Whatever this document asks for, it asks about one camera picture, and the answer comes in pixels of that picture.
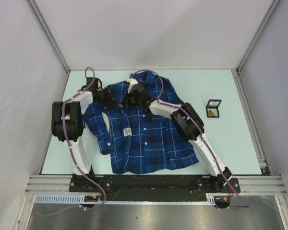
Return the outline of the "blue plaid button shirt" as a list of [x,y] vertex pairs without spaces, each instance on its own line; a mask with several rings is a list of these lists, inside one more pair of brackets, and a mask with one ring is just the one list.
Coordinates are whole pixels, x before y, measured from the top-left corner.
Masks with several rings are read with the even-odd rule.
[[138,105],[118,104],[128,87],[126,81],[108,85],[115,101],[109,106],[93,102],[84,113],[100,152],[110,155],[113,173],[145,174],[197,164],[193,146],[179,136],[172,120],[149,114]]

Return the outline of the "landscape round brooch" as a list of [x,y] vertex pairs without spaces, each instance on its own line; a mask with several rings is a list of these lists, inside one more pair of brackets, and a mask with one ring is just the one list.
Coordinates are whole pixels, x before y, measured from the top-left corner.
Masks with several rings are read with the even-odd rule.
[[210,116],[215,116],[215,115],[216,115],[215,112],[214,112],[214,110],[212,110],[212,109],[210,109],[210,110],[208,111],[208,113],[209,113]]

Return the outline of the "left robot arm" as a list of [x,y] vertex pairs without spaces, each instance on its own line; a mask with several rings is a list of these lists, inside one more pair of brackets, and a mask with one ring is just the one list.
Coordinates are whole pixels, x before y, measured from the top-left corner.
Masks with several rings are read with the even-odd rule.
[[84,132],[83,115],[87,107],[93,102],[109,105],[114,102],[108,89],[102,86],[100,79],[89,77],[86,85],[76,95],[66,101],[56,101],[52,104],[51,132],[64,144],[70,152],[73,162],[73,174],[83,176],[80,187],[85,191],[92,191],[96,187],[93,166],[89,163],[85,152],[82,135]]

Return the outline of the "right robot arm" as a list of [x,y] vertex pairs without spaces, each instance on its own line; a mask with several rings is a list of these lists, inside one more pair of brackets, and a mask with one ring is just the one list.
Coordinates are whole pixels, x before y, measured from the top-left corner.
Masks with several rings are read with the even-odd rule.
[[139,105],[147,113],[172,120],[179,136],[193,146],[208,167],[209,175],[213,178],[212,188],[217,192],[224,192],[232,187],[232,172],[213,150],[204,130],[204,122],[191,104],[166,103],[149,96],[142,84],[129,82],[121,105],[126,108]]

